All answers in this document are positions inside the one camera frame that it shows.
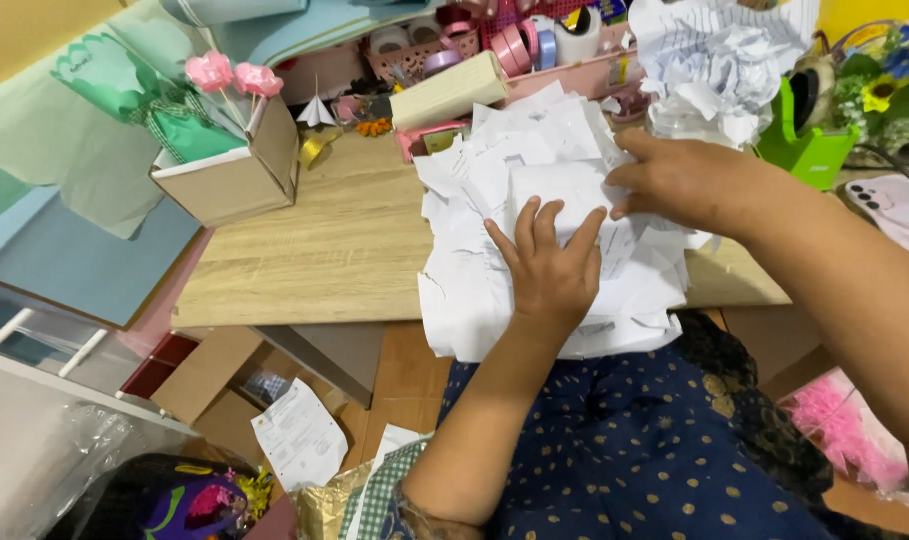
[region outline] pink paper flower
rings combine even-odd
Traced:
[[[284,80],[275,77],[274,71],[271,71],[266,65],[251,65],[242,62],[234,68],[234,87],[241,93],[251,92],[253,94],[271,97],[278,95],[281,87],[284,86]]]
[[[201,57],[190,57],[184,64],[184,72],[202,92],[218,92],[225,89],[234,78],[231,61],[217,51],[208,51]]]

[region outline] desk surface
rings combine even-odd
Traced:
[[[297,203],[220,227],[178,300],[175,327],[420,319],[417,273],[433,237],[424,188],[394,141],[348,133]],[[688,251],[690,307],[789,304],[733,240]]]

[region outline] purple bag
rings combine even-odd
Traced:
[[[244,509],[234,512],[221,521],[199,528],[187,528],[185,525],[191,502],[208,486],[217,485],[231,491],[233,495],[244,499],[245,509],[248,497],[240,487],[220,475],[210,475],[190,482],[185,482],[162,495],[154,512],[144,524],[145,540],[205,540],[212,534],[218,534],[244,513]]]

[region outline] mint green paper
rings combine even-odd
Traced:
[[[162,91],[155,69],[106,32],[68,45],[51,75],[115,120],[147,128],[180,164],[247,144],[208,117],[193,89]]]

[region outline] pink phone case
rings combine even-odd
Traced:
[[[888,238],[909,251],[909,179],[902,175],[856,179],[845,184],[844,192]]]

